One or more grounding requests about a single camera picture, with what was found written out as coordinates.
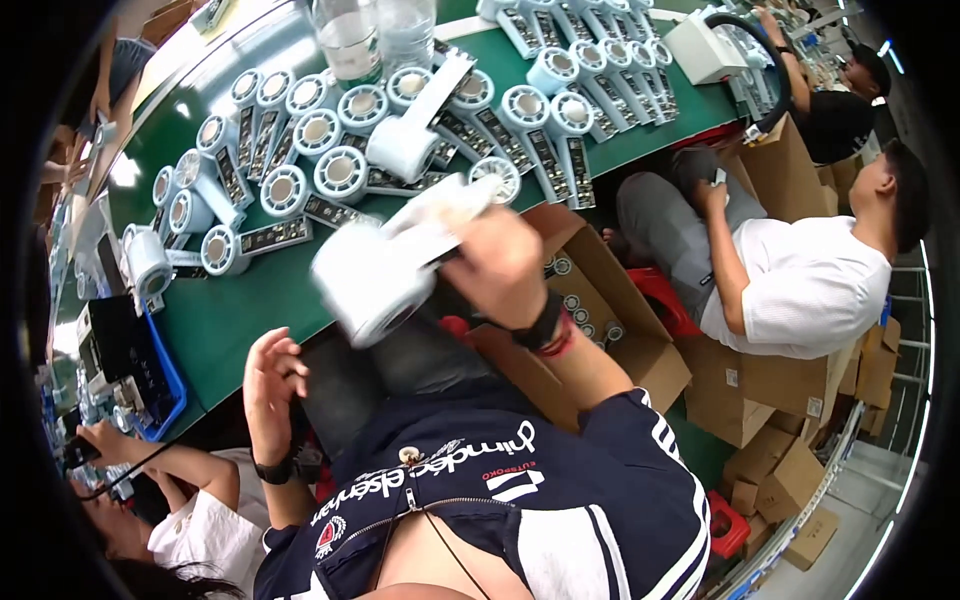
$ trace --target plastic bottle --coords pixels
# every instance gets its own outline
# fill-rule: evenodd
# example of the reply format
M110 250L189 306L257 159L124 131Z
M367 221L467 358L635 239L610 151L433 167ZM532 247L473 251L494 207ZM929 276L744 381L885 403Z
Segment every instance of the plastic bottle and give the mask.
M386 76L407 66L429 69L436 0L378 0L376 15Z
M377 43L376 0L314 0L313 19L326 63L340 87L380 83L383 65Z

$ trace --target black wristwatch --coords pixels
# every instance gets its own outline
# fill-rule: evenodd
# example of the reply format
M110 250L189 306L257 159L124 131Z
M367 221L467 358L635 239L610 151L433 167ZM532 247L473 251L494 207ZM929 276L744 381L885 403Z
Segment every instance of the black wristwatch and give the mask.
M253 461L253 469L256 471L256 476L272 486L282 486L290 481L290 478L294 474L294 456L294 449L291 446L290 451L283 457L279 465L275 467L264 467L256 462L256 459L253 458L253 448L250 449L250 458Z
M553 339L553 334L557 329L557 321L560 320L560 314L564 310L564 297L548 289L546 291L546 304L543 310L531 325L529 329L514 329L511 335L514 343L523 346L530 351L536 351Z

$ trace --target red bracelet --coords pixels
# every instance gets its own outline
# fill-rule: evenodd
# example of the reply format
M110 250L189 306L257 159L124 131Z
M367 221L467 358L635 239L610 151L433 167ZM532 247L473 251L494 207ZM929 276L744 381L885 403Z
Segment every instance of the red bracelet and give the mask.
M565 308L561 310L560 335L543 348L536 350L534 355L540 358L559 358L563 356L568 350L573 348L573 330L576 326L570 317L570 313L568 313Z

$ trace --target box label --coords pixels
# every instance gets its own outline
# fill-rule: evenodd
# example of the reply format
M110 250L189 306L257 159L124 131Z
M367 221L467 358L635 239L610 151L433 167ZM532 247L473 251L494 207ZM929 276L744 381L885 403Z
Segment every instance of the box label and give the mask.
M824 401L822 398L808 396L806 399L806 413L814 419L819 419L824 414Z

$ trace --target workbench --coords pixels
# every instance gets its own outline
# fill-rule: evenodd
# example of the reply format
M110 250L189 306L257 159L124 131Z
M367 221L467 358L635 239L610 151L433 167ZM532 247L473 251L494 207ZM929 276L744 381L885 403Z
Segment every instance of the workbench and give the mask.
M656 21L661 35L672 26ZM459 36L451 44L474 55L477 68L493 78L495 103L508 87L525 83L531 61L521 59L499 29ZM269 5L246 27L209 43L203 56L172 74L148 98L147 106L136 114L132 136L111 166L106 182L116 232L122 232L128 223L151 222L156 211L151 188L157 171L176 164L183 152L194 146L197 129L207 115L233 112L229 87L253 66L265 73L289 68L298 77L324 69L323 53L304 3ZM694 87L677 65L667 72L680 109L678 119L661 127L637 127L600 145L588 140L589 168L595 178L738 117L725 86ZM466 172L467 168L469 163L457 156L448 171ZM513 208L523 211L541 202L540 187L531 173L524 178ZM403 203L397 197L370 195L357 208L389 217ZM248 209L243 229L272 221L256 203ZM332 323L307 276L311 258L331 230L319 224L313 230L313 241L259 256L240 276L175 280L163 294L166 307L155 315L156 325L189 395L187 407L167 432L167 439L183 432L240 387L247 351L266 330L288 325L291 336L302 342ZM186 249L198 250L201 238L193 236ZM63 290L57 323L68 323L71 315L75 320L79 313L71 277Z

